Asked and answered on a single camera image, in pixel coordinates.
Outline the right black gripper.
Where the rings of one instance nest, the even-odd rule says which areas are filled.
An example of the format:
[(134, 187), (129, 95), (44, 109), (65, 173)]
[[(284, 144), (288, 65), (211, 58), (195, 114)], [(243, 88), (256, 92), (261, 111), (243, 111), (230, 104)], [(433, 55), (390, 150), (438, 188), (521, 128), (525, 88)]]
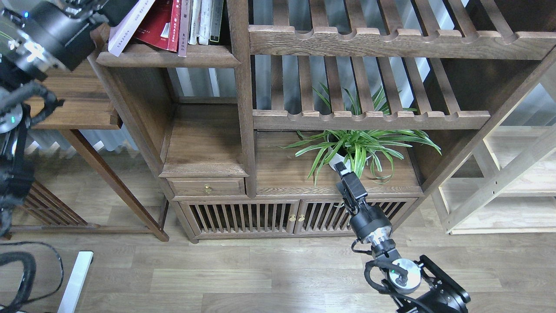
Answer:
[(367, 190), (354, 172), (344, 162), (334, 164), (340, 176), (336, 187), (340, 191), (346, 210), (350, 214), (349, 224), (361, 243), (381, 244), (391, 239), (392, 224), (379, 206), (367, 203)]

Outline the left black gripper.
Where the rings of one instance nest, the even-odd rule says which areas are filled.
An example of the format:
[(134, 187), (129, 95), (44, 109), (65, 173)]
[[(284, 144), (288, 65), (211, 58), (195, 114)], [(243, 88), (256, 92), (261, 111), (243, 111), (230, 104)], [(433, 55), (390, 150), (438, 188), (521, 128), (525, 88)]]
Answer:
[(95, 49), (91, 32), (117, 26), (136, 0), (66, 0), (60, 8), (41, 1), (18, 16), (17, 65), (27, 73), (73, 71)]

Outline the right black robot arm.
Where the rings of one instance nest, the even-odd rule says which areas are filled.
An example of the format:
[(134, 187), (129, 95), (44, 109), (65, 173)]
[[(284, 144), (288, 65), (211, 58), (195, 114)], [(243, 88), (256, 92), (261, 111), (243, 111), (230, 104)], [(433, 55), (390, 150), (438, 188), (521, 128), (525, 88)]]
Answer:
[(367, 191), (343, 162), (334, 166), (341, 181), (349, 224), (356, 242), (371, 245), (364, 251), (373, 259), (366, 263), (364, 277), (381, 294), (389, 295), (400, 313), (466, 313), (470, 295), (431, 259), (419, 261), (401, 257), (391, 239), (392, 224), (379, 206), (367, 203)]

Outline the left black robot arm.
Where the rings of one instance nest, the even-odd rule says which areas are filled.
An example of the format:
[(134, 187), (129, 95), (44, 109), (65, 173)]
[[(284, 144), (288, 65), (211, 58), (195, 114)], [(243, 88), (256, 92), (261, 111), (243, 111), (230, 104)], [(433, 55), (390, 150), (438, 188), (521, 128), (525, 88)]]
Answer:
[(3, 8), (17, 34), (1, 55), (1, 236), (12, 226), (13, 210), (24, 203), (35, 181), (24, 158), (28, 130), (64, 104), (42, 85), (50, 69), (73, 71), (96, 48), (91, 32), (115, 27), (135, 0), (67, 0), (64, 7), (41, 1), (29, 10)]

